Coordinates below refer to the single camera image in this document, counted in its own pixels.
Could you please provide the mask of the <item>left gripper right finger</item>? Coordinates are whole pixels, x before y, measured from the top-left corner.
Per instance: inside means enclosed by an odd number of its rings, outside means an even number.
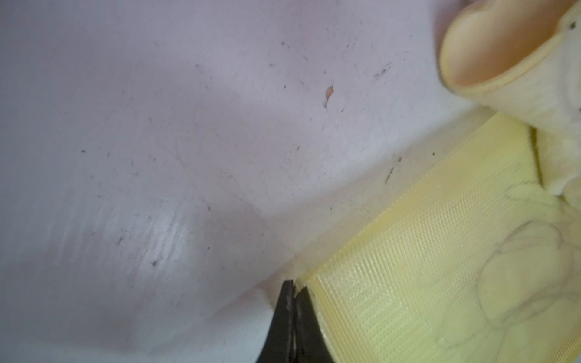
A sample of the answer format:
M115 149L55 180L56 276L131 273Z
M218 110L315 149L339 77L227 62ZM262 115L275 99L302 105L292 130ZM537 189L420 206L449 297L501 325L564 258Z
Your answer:
M307 287L295 297L295 362L333 363Z

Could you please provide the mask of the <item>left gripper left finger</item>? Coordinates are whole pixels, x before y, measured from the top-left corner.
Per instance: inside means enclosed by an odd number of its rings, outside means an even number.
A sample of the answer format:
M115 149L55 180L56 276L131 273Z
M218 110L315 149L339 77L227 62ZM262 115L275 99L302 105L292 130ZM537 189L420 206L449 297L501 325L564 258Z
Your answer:
M294 362L294 282L284 281L257 363Z

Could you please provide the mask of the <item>yellow document bag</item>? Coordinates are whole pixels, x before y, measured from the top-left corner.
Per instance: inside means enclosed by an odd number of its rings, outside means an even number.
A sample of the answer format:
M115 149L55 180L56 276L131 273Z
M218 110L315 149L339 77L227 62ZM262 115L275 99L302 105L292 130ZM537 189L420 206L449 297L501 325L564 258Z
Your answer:
M337 362L580 354L580 214L502 113L300 283Z

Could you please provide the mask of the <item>yellow wiping cloth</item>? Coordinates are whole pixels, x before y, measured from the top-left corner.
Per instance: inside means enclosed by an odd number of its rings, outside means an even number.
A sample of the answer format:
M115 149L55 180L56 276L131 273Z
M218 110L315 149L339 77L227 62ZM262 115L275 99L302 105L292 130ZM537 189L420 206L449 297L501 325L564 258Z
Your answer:
M545 189L580 183L580 3L479 1L449 25L439 56L446 87L537 131Z

